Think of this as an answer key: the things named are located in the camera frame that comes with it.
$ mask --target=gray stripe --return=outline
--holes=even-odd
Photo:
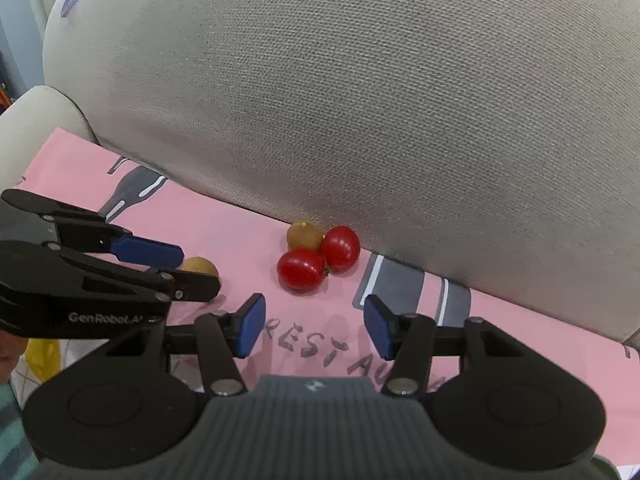
[[[449,282],[447,304],[441,308],[445,309],[442,326],[462,328],[465,325],[465,319],[469,317],[471,312],[471,291],[468,286]]]
[[[24,436],[15,446],[5,459],[0,463],[0,478],[10,479],[18,472],[18,469],[33,456],[31,445]]]
[[[14,402],[9,402],[0,408],[0,430],[6,428],[20,417],[20,408]]]
[[[351,304],[354,308],[358,310],[362,310],[362,305],[360,304],[360,300],[362,299],[362,295],[364,294],[364,290],[367,288],[367,283],[369,283],[369,276],[371,276],[371,271],[373,270],[373,264],[376,262],[376,257],[378,255],[376,253],[371,253],[369,257],[369,261],[367,262],[367,266],[364,269],[364,275],[360,280],[360,285],[358,285],[358,290],[356,290],[356,295],[353,297],[353,301]]]
[[[395,314],[418,311],[424,272],[385,258],[373,286],[373,293]]]
[[[444,297],[444,278],[440,279],[440,297],[438,298],[438,308],[436,309],[436,315],[433,319],[438,322],[440,319],[440,311],[442,310],[442,298]]]

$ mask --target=red cherry tomato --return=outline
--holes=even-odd
[[[298,247],[280,257],[277,270],[285,286],[308,292],[324,280],[324,258],[311,249]]]
[[[360,256],[360,239],[348,227],[340,225],[329,229],[320,246],[326,266],[332,272],[351,269]]]

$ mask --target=gray cushion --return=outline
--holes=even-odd
[[[98,140],[624,340],[640,0],[79,0],[47,83]]]

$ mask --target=yellow object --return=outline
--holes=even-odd
[[[287,230],[287,244],[289,249],[306,247],[312,251],[319,251],[324,233],[311,222],[294,222]]]
[[[60,342],[57,339],[29,339],[24,358],[41,382],[60,373]]]
[[[216,266],[206,258],[201,258],[200,256],[194,256],[193,258],[184,260],[180,269],[188,270],[190,272],[199,272],[201,274],[209,274],[210,276],[215,276],[218,279],[220,278]]]

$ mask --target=kiwi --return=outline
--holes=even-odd
[[[319,251],[324,233],[311,222],[294,222],[287,230],[287,244],[289,249],[306,247]]]
[[[216,266],[212,264],[206,258],[201,258],[200,256],[193,256],[192,258],[188,258],[182,262],[180,266],[181,270],[189,270],[190,272],[199,272],[201,274],[208,274],[209,276],[215,276],[219,278],[218,270]]]

